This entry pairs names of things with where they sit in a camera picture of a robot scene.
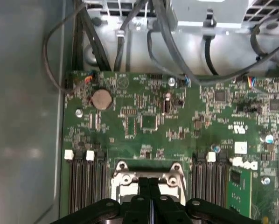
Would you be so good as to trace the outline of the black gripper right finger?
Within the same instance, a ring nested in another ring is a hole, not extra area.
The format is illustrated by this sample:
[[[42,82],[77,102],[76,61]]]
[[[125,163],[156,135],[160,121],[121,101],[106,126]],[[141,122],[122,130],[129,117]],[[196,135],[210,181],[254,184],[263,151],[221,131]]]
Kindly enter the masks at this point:
[[[255,220],[234,210],[194,198],[186,205],[176,203],[171,196],[160,193],[158,181],[149,179],[150,197],[153,200],[154,224],[254,224]]]

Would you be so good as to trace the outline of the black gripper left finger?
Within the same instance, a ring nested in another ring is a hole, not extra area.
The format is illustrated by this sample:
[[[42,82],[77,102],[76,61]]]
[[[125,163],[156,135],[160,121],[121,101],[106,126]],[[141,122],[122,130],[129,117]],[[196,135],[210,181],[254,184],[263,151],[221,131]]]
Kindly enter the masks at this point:
[[[113,199],[102,199],[72,214],[62,217],[55,224],[148,224],[150,221],[150,186],[147,178],[140,178],[138,194],[129,203],[120,204]]]

